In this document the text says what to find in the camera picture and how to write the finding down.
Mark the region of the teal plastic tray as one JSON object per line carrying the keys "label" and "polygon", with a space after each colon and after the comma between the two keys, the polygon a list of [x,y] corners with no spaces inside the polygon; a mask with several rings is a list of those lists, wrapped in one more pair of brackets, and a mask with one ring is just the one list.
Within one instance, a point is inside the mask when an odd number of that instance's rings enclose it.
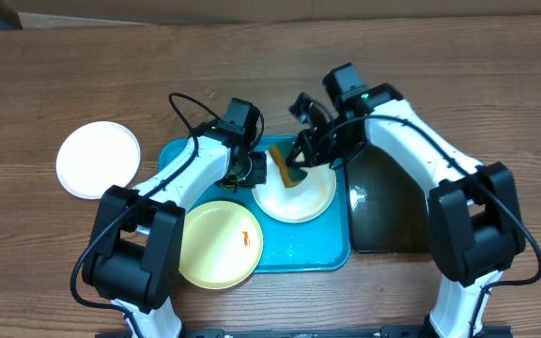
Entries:
{"label": "teal plastic tray", "polygon": [[344,171],[334,172],[336,192],[328,208],[303,223],[284,223],[263,211],[251,189],[235,193],[215,184],[194,202],[198,207],[223,200],[247,208],[258,220],[263,233],[263,252],[256,273],[330,271],[341,268],[350,255],[349,197]]}

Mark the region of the black water tray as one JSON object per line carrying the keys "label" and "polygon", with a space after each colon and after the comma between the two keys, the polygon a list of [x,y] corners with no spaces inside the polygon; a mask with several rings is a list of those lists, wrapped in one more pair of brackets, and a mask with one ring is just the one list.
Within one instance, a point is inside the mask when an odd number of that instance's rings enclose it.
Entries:
{"label": "black water tray", "polygon": [[383,150],[365,146],[346,166],[349,230],[360,254],[427,254],[425,193]]}

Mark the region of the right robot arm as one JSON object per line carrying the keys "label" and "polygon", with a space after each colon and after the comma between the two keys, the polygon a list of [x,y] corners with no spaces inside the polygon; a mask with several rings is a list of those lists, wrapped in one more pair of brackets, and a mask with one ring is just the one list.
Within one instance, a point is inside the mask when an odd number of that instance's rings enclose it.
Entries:
{"label": "right robot arm", "polygon": [[526,247],[512,173],[451,146],[398,90],[364,84],[350,63],[333,69],[323,85],[337,115],[300,93],[289,111],[307,128],[286,164],[345,164],[363,143],[389,155],[425,194],[427,243],[441,272],[437,303],[418,336],[511,336],[508,328],[485,326],[482,316],[492,288]]}

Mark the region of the green yellow sponge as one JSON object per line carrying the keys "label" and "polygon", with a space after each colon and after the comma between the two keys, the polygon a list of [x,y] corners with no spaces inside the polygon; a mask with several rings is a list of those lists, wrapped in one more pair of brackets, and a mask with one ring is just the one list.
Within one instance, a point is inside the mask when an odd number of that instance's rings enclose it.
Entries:
{"label": "green yellow sponge", "polygon": [[297,167],[290,167],[287,164],[287,159],[292,153],[292,150],[293,144],[289,141],[277,143],[268,149],[272,160],[278,167],[283,184],[288,189],[298,186],[307,178],[305,171]]}

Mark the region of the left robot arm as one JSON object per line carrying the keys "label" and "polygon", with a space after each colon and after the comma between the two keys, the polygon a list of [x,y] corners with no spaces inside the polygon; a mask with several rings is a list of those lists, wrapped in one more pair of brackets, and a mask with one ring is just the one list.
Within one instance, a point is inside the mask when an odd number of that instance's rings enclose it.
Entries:
{"label": "left robot arm", "polygon": [[266,156],[255,151],[263,130],[260,110],[234,98],[224,116],[189,127],[183,151],[154,177],[108,188],[70,276],[73,298],[122,313],[126,337],[179,337],[170,297],[186,213],[212,185],[235,192],[265,182]]}

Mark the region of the yellow plate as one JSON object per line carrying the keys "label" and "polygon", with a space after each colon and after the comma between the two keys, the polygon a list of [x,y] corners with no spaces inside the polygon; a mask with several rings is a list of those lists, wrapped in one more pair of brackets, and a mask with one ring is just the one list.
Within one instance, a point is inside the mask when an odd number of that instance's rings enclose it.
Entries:
{"label": "yellow plate", "polygon": [[179,272],[202,288],[230,288],[253,273],[262,252],[262,229],[251,211],[229,201],[207,202],[186,216]]}

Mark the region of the cardboard panel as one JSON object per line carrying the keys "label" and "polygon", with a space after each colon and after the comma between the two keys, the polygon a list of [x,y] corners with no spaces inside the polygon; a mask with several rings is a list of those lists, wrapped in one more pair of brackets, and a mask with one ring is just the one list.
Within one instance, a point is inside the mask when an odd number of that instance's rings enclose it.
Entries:
{"label": "cardboard panel", "polygon": [[18,13],[153,24],[541,15],[541,0],[8,0],[7,5]]}

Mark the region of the white plate with stain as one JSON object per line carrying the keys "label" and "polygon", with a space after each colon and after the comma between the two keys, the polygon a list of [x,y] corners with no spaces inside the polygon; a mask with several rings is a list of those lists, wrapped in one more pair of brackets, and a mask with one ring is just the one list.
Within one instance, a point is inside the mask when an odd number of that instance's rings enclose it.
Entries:
{"label": "white plate with stain", "polygon": [[62,143],[55,171],[62,187],[83,199],[99,199],[113,185],[127,186],[141,161],[135,135],[112,121],[91,122]]}

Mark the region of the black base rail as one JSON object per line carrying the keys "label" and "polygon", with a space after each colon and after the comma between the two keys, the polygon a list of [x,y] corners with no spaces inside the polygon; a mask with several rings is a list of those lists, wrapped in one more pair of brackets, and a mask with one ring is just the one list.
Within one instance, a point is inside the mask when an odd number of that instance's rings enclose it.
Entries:
{"label": "black base rail", "polygon": [[[96,338],[129,338],[128,330],[119,332],[96,333]],[[424,332],[423,326],[384,326],[372,330],[317,330],[317,331],[223,331],[214,330],[183,330],[181,338],[417,338],[434,337]],[[510,327],[487,327],[485,333],[475,337],[513,338]]]}

